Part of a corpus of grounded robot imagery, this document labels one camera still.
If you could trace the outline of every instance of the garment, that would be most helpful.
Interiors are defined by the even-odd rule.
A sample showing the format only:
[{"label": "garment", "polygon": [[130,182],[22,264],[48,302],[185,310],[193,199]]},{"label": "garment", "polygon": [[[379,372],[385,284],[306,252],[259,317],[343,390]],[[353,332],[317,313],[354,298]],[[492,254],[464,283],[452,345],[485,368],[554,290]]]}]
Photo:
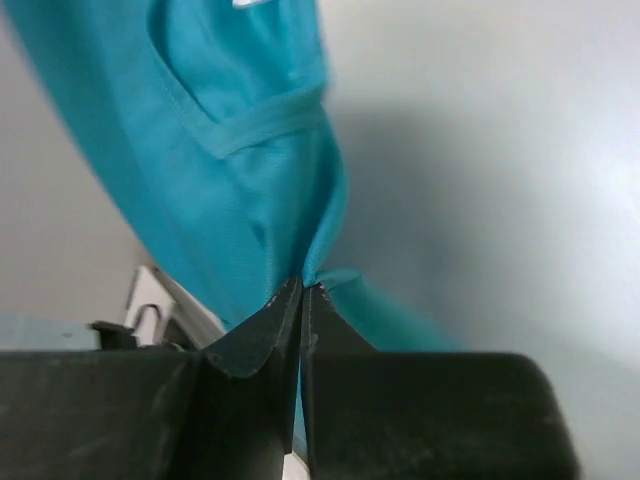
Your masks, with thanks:
[{"label": "garment", "polygon": [[[313,0],[3,0],[70,133],[155,261],[227,328],[290,275],[381,349],[448,349],[355,272]],[[304,436],[301,424],[296,436]]]}]

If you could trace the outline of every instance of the clothing tag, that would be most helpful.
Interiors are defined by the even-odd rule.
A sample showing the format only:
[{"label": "clothing tag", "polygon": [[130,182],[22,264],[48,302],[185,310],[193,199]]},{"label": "clothing tag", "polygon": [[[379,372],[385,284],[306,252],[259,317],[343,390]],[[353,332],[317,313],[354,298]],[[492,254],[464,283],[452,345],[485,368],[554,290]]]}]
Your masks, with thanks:
[{"label": "clothing tag", "polygon": [[233,6],[236,8],[251,7],[260,3],[268,2],[269,0],[233,0]]}]

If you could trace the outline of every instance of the teal garment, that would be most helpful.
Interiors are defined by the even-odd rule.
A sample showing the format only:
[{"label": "teal garment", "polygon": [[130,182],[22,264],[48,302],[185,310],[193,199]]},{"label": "teal garment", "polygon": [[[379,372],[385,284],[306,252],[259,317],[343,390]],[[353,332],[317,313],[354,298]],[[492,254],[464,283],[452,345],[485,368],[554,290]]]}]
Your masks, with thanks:
[{"label": "teal garment", "polygon": [[302,275],[381,349],[450,347],[358,274],[318,277],[347,181],[313,0],[2,1],[113,201],[227,328]]}]

